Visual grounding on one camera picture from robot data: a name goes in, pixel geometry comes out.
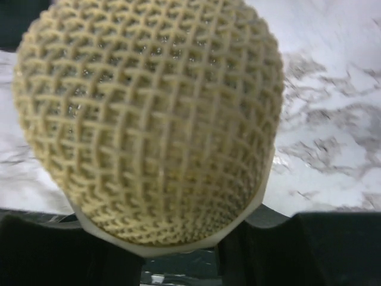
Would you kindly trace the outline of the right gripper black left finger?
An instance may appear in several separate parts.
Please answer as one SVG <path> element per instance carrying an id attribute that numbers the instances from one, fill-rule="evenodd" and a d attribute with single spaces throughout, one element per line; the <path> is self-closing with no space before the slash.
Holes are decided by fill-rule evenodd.
<path id="1" fill-rule="evenodd" d="M 139 285 L 143 264 L 75 222 L 1 219 L 1 285 Z"/>

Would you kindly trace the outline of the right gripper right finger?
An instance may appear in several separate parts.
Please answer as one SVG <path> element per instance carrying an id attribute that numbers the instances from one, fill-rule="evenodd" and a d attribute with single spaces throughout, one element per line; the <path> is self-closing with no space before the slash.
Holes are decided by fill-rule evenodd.
<path id="1" fill-rule="evenodd" d="M 380 214 L 260 206 L 216 255 L 223 285 L 379 285 Z"/>

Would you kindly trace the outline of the yellow microphone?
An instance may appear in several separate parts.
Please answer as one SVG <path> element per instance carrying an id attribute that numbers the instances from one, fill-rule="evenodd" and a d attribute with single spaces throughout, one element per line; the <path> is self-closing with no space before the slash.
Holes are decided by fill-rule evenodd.
<path id="1" fill-rule="evenodd" d="M 13 96 L 83 229 L 142 257 L 215 246 L 262 202 L 283 63 L 243 1 L 58 1 Z"/>

